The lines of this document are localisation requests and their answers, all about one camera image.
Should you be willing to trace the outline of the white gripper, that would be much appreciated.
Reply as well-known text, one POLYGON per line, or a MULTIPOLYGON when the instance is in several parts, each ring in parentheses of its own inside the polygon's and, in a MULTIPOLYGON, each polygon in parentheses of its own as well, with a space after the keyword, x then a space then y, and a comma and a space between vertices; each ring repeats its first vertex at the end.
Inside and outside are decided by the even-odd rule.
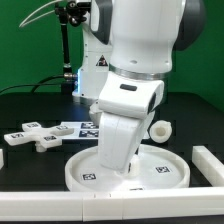
POLYGON ((99 126, 99 163, 126 172, 161 103, 164 82, 135 80, 108 73, 90 117, 99 126))

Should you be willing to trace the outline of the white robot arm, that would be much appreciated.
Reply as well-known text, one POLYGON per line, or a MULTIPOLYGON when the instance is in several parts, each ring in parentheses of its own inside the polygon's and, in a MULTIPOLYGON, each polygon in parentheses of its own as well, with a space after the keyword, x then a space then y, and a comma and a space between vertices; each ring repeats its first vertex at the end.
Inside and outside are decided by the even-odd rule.
POLYGON ((164 98, 172 52, 194 43, 205 18, 203 0, 91 0, 90 29, 112 47, 98 98, 102 166, 128 170, 164 98))

